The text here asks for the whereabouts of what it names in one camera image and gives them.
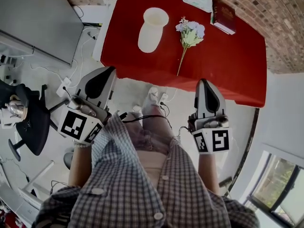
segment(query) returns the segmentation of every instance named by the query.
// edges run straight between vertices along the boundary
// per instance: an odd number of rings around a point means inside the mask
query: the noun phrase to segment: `flower stem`
[[[180,73],[181,63],[182,63],[182,61],[183,61],[183,59],[184,59],[184,55],[185,55],[185,53],[186,53],[186,50],[187,50],[187,47],[185,47],[185,48],[184,48],[184,51],[182,52],[181,59],[180,59],[181,61],[180,61],[180,65],[179,65],[179,70],[177,71],[177,75],[176,75],[176,76],[178,76],[179,73]]]

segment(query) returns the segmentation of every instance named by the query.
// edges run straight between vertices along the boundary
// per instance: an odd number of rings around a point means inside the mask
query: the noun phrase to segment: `red tablecloth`
[[[169,15],[161,41],[152,53],[142,52],[138,35],[143,13],[158,7]],[[187,50],[176,76],[183,48],[175,30],[181,17],[205,26],[202,42]],[[182,0],[118,0],[106,34],[101,62],[115,66],[119,78],[132,78],[159,86],[195,91],[206,78],[226,99],[263,107],[266,97],[266,46],[264,38],[246,22],[236,19],[237,32],[227,35],[210,24],[206,13]]]

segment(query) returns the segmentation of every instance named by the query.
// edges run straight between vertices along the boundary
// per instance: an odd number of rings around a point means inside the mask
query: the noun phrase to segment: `window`
[[[304,218],[303,193],[304,170],[270,154],[245,206],[256,213],[261,227],[290,228]]]

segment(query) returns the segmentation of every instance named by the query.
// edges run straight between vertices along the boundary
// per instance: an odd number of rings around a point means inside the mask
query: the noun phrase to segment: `black chair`
[[[10,101],[11,95],[17,95],[24,106],[28,108],[26,119],[16,123],[16,129],[22,139],[16,144],[13,144],[9,139],[9,147],[18,161],[21,160],[21,157],[17,149],[24,144],[34,155],[40,155],[48,139],[49,127],[53,127],[56,131],[58,129],[51,120],[51,112],[69,103],[69,100],[66,99],[48,110],[45,102],[47,88],[47,85],[42,86],[41,98],[39,99],[39,91],[31,91],[24,84],[10,86],[0,80],[0,107],[5,107],[5,103]]]

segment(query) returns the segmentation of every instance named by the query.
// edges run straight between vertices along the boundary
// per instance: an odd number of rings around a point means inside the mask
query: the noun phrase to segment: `paper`
[[[183,2],[197,7],[207,13],[212,12],[212,0],[183,0]]]

